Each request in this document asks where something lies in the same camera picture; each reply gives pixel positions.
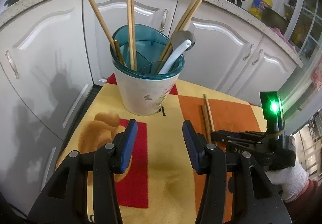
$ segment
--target tablecloth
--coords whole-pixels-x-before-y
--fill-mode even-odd
[[[138,134],[131,166],[116,182],[116,192],[124,224],[193,224],[201,201],[205,176],[191,167],[182,123],[191,120],[196,132],[205,135],[201,105],[207,94],[216,130],[265,131],[262,109],[235,97],[178,80],[160,110],[146,117],[134,115],[123,106],[112,75],[78,125],[57,166],[72,150],[78,149],[84,126],[99,112],[118,114],[120,127],[129,119],[138,122]],[[92,175],[88,175],[88,216],[93,220]],[[232,194],[227,189],[224,222],[231,219]]]

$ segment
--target yellow cooking oil bottle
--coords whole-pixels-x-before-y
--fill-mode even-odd
[[[248,12],[260,20],[264,7],[271,8],[272,6],[272,0],[253,0],[252,6]]]

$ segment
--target dark floor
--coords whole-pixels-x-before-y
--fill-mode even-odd
[[[66,138],[64,139],[64,142],[62,144],[59,156],[62,154],[62,152],[64,151],[64,149],[66,148],[71,136],[73,135],[75,129],[77,128],[78,124],[81,122],[83,116],[85,115],[85,113],[87,112],[88,108],[90,107],[90,105],[92,104],[94,98],[96,97],[96,95],[98,94],[98,92],[100,91],[100,89],[102,88],[102,86],[98,86],[98,85],[93,85],[93,88],[91,90],[91,92],[88,94],[87,99],[84,101],[83,106],[80,108],[75,121],[73,123],[73,125],[70,127],[70,130],[66,136]]]

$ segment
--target spoon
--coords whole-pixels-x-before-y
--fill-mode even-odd
[[[168,57],[158,74],[168,73],[173,63],[184,52],[190,50],[196,42],[195,36],[188,30],[175,32],[171,37],[172,54]]]

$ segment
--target green light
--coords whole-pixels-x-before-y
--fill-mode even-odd
[[[272,101],[270,104],[270,109],[271,109],[271,111],[273,111],[276,114],[278,112],[278,110],[280,109],[280,107],[276,102]]]

